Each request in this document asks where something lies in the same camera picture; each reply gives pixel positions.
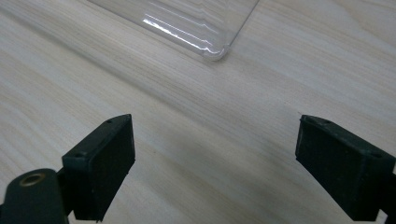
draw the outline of transparent plastic container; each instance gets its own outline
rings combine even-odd
[[[186,49],[223,57],[259,0],[89,0]]]

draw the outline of wood grain surface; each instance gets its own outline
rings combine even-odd
[[[84,0],[0,0],[0,202],[126,113],[104,223],[353,223],[295,160],[299,118],[396,156],[396,2],[261,0],[212,63]]]

